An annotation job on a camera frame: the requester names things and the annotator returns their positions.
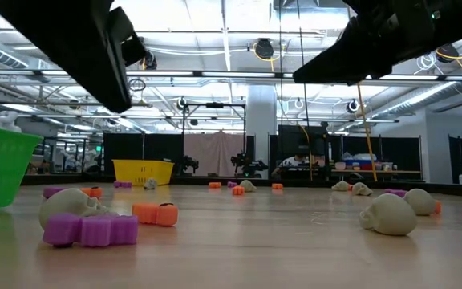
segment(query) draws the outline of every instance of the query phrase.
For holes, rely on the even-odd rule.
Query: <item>toy on floor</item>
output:
[[[370,196],[372,194],[372,190],[362,182],[357,182],[352,186],[352,194],[355,196]]]
[[[57,187],[49,187],[49,188],[44,188],[42,192],[42,196],[46,199],[50,198],[53,196],[55,193],[61,192],[67,188],[57,188]]]
[[[233,188],[233,196],[242,196],[245,193],[245,188],[241,185],[237,185]]]
[[[148,178],[144,184],[144,189],[156,189],[158,183],[152,177]]]
[[[407,191],[403,189],[385,189],[384,193],[391,193],[391,194],[394,194],[395,196],[404,197]]]
[[[100,187],[84,188],[80,190],[84,192],[88,197],[95,197],[99,199],[103,195],[103,191]]]
[[[17,112],[0,112],[0,129],[8,130],[11,132],[21,132],[21,128],[15,125],[17,120]]]
[[[243,182],[241,182],[240,187],[243,187],[246,193],[256,192],[256,187],[253,185],[252,182],[248,180],[244,180]]]
[[[210,182],[208,184],[208,187],[210,189],[220,189],[222,187],[222,183],[220,183],[220,182]]]
[[[71,213],[80,217],[105,214],[108,208],[102,206],[95,197],[88,197],[79,189],[65,189],[48,198],[38,212],[40,226],[45,227],[50,216],[58,213]]]
[[[114,181],[113,187],[114,188],[131,188],[133,187],[133,183],[130,181]]]
[[[55,247],[133,245],[138,236],[138,218],[102,214],[80,217],[69,213],[52,215],[44,228],[43,241]]]
[[[336,185],[333,185],[330,188],[333,191],[346,192],[347,190],[349,190],[349,187],[351,187],[351,185],[349,185],[349,183],[347,183],[346,181],[339,181]]]
[[[161,204],[156,214],[158,226],[174,226],[177,223],[178,209],[172,203]]]
[[[359,224],[363,229],[381,234],[404,236],[416,228],[416,215],[402,198],[385,193],[359,213]]]
[[[436,201],[436,210],[434,210],[434,214],[441,214],[441,201]]]
[[[133,204],[132,214],[137,216],[138,222],[142,224],[174,226],[177,223],[178,209],[172,203],[136,203]]]
[[[436,210],[436,201],[423,189],[412,189],[406,193],[404,200],[413,208],[417,216],[428,216]]]

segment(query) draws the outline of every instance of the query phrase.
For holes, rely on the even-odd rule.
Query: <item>light fixture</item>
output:
[[[299,97],[297,98],[297,101],[295,101],[295,107],[298,109],[304,108],[304,103],[301,101]]]
[[[5,108],[12,108],[21,112],[36,112],[35,108],[22,104],[3,104]]]
[[[258,72],[203,72],[202,75],[208,76],[208,77],[248,77],[248,78],[275,77],[275,73],[258,73]]]
[[[193,76],[192,71],[127,71],[128,76]]]
[[[349,113],[355,113],[358,111],[359,104],[356,100],[351,100],[347,105],[346,105],[346,111]]]
[[[82,124],[74,124],[74,125],[71,125],[71,127],[79,129],[79,130],[84,130],[84,131],[94,130],[93,127],[88,126],[88,125],[82,125]]]

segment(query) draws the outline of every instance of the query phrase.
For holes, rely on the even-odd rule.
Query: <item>orange toy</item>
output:
[[[93,187],[93,188],[84,188],[80,189],[82,192],[84,192],[88,197],[97,197],[98,199],[101,198],[103,195],[103,191],[99,187]]]
[[[234,196],[241,196],[245,193],[245,188],[242,186],[237,185],[233,188],[233,195]]]
[[[156,216],[159,206],[151,203],[133,204],[132,214],[138,217],[138,222],[143,224],[156,224]]]
[[[177,207],[172,203],[161,204],[156,214],[156,224],[174,226],[177,223]]]
[[[436,201],[436,210],[434,211],[435,214],[441,214],[441,201]]]
[[[220,189],[222,187],[222,183],[220,182],[211,182],[208,184],[210,189]]]

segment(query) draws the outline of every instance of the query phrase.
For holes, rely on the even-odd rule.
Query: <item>purple foam piece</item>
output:
[[[81,220],[82,246],[108,246],[111,242],[111,219],[88,217]]]
[[[59,191],[63,191],[67,188],[57,188],[57,187],[50,187],[50,188],[45,188],[42,195],[48,199],[51,196],[53,196],[55,193],[58,193]]]
[[[394,194],[396,196],[404,197],[404,196],[406,196],[407,191],[405,191],[403,189],[385,189],[384,193],[392,193],[392,194]]]
[[[71,246],[79,241],[81,218],[69,213],[49,217],[44,229],[43,241],[53,246]]]
[[[111,220],[111,244],[133,245],[138,237],[138,217],[120,216]]]

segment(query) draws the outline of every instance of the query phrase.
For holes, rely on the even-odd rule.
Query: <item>ceiling light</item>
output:
[[[301,101],[300,98],[297,98],[297,101],[295,101],[295,107],[298,109],[304,108],[304,103]]]
[[[127,71],[128,76],[193,76],[192,71]]]
[[[3,104],[5,108],[12,108],[21,112],[36,112],[37,110],[27,106],[27,105],[22,105],[22,104]]]
[[[274,73],[257,72],[203,72],[202,75],[209,77],[275,77]]]
[[[33,71],[21,69],[0,69],[0,75],[34,75]]]
[[[88,125],[82,125],[82,124],[74,124],[71,127],[79,129],[79,130],[85,130],[85,131],[94,130],[93,127],[90,127]]]

